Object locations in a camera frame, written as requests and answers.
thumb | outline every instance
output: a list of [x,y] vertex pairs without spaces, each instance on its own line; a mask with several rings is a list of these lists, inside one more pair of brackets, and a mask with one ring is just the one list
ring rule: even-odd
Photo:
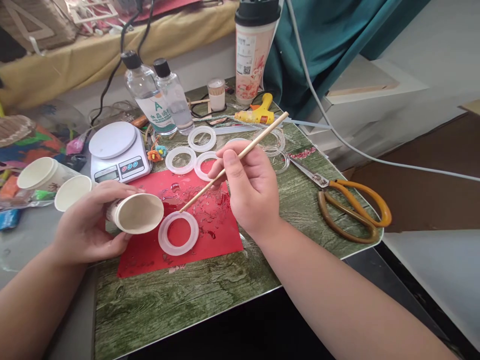
[[244,166],[234,150],[225,150],[223,153],[223,167],[232,195],[244,195],[252,190]]
[[116,258],[124,253],[129,244],[132,234],[121,232],[112,240],[105,242],[102,246],[96,249],[96,256],[103,260]]

digital kitchen scale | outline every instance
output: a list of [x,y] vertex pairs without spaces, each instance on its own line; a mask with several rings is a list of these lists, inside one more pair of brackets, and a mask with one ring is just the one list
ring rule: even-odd
[[142,133],[132,124],[119,121],[102,127],[90,140],[90,176],[101,183],[128,183],[150,173]]

black lid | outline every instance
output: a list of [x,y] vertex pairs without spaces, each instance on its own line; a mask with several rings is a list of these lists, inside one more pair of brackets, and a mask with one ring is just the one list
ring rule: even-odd
[[156,74],[159,78],[166,78],[172,72],[170,71],[169,63],[167,59],[163,57],[158,58],[153,62],[153,68],[155,69]]
[[142,60],[135,51],[125,51],[120,55],[120,58],[129,70],[138,69],[142,66]]
[[279,0],[240,0],[235,22],[245,27],[267,25],[280,17]]

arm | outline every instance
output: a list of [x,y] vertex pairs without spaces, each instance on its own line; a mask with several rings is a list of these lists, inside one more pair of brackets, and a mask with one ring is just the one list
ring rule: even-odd
[[61,217],[54,242],[0,291],[2,359],[40,359],[60,324],[90,262],[124,252],[129,236],[114,239],[96,227],[104,203],[141,192],[105,182]]
[[246,145],[236,141],[219,150],[222,159],[208,175],[213,178],[225,167],[233,214],[332,355],[339,360],[454,360],[447,347],[396,301],[280,218],[270,161],[256,148],[241,163],[237,154]]

clear plastic bottle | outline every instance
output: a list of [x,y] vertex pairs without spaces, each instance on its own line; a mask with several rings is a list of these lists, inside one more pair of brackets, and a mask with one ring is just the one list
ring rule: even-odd
[[171,135],[177,131],[172,119],[167,97],[158,88],[155,73],[140,60],[135,51],[121,55],[125,64],[125,85],[131,96],[150,121],[153,129],[161,135]]
[[171,117],[178,131],[182,135],[190,134],[194,129],[194,121],[179,76],[170,71],[169,64],[164,58],[155,60],[153,68],[157,74],[157,87],[165,94]]

